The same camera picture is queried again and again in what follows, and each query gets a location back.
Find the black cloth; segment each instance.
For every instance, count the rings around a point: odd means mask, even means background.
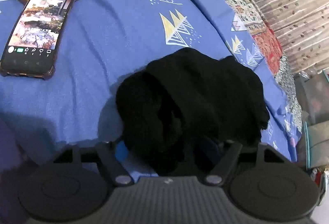
[[[203,136],[255,145],[269,121],[263,85],[251,69],[233,56],[215,60],[191,48],[126,78],[116,105],[127,148],[160,175],[186,160],[184,149]]]

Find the curtain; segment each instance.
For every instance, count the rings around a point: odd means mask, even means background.
[[[329,0],[255,0],[292,72],[329,67]]]

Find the blue bedsheet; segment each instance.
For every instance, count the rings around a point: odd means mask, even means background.
[[[17,0],[0,0],[1,51],[22,8]],[[78,0],[65,25],[53,78],[1,77],[0,118],[39,164],[67,143],[114,140],[122,130],[117,87],[129,74],[181,47],[215,59],[234,54],[253,69],[271,114],[262,141],[296,161],[299,134],[286,111],[285,94],[224,0]],[[123,144],[117,158],[131,173],[138,170]]]

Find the phone case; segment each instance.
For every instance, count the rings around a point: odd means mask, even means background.
[[[13,72],[11,70],[5,70],[5,69],[2,69],[1,68],[1,61],[0,61],[0,74],[2,76],[24,76],[24,77],[32,77],[32,78],[42,78],[42,79],[49,79],[53,76],[54,72],[55,72],[55,62],[56,62],[56,59],[57,59],[57,54],[58,54],[58,50],[59,50],[59,45],[60,45],[60,41],[61,41],[61,37],[62,37],[62,33],[63,33],[63,29],[65,28],[65,23],[67,21],[67,17],[68,17],[68,14],[73,6],[73,3],[74,3],[75,0],[73,0],[73,2],[71,2],[71,4],[69,5],[69,7],[67,8],[67,13],[66,13],[66,17],[64,18],[64,21],[62,23],[62,27],[61,27],[61,30],[60,30],[60,33],[58,35],[58,38],[57,38],[57,42],[56,42],[56,45],[55,45],[55,54],[54,54],[54,57],[53,57],[53,65],[51,67],[51,69],[45,73],[45,74],[42,74],[42,75],[37,75],[37,74],[28,74],[28,73],[25,73],[24,71],[19,71],[19,72]],[[11,33],[10,33],[10,36],[7,40],[7,43],[6,43],[6,46],[4,48],[4,51],[6,50],[7,48],[7,45],[9,44],[9,41],[10,41],[10,38],[12,37],[13,35],[13,32],[14,32],[14,29],[16,27],[16,25],[18,24],[19,22],[19,19],[21,18],[25,8],[27,7],[28,3],[30,2],[30,0],[27,1],[26,5],[24,6],[24,8],[22,9],[22,12],[21,14],[19,15]]]

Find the black mount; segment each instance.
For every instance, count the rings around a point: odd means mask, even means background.
[[[147,193],[144,199],[147,200],[155,195],[150,191],[155,188],[149,187],[152,184],[160,182],[166,188],[176,188],[175,184],[186,181],[185,185],[182,183],[181,193],[173,192],[171,199],[178,199],[177,196],[185,192],[184,197],[189,197],[192,190],[200,189],[199,193],[202,193],[211,188],[214,195],[216,190],[218,197],[225,195],[225,199],[228,198],[241,211],[257,219],[294,221],[313,211],[319,198],[316,184],[271,146],[260,143],[258,147],[246,148],[232,142],[225,143],[224,149],[218,164],[202,180],[198,181],[196,177],[192,177],[193,180],[191,177],[157,177],[141,178],[135,184],[116,160],[112,143],[98,143],[93,148],[72,146],[27,179],[20,189],[19,200],[34,218],[65,222],[94,214],[97,209],[118,199],[118,192],[128,196],[131,193],[129,202],[132,203],[138,199],[134,194],[136,190],[148,189],[144,190]],[[82,163],[96,163],[99,173],[82,168]],[[159,199],[162,195],[166,193],[157,191]],[[201,198],[194,198],[196,203],[201,202],[198,200]]]

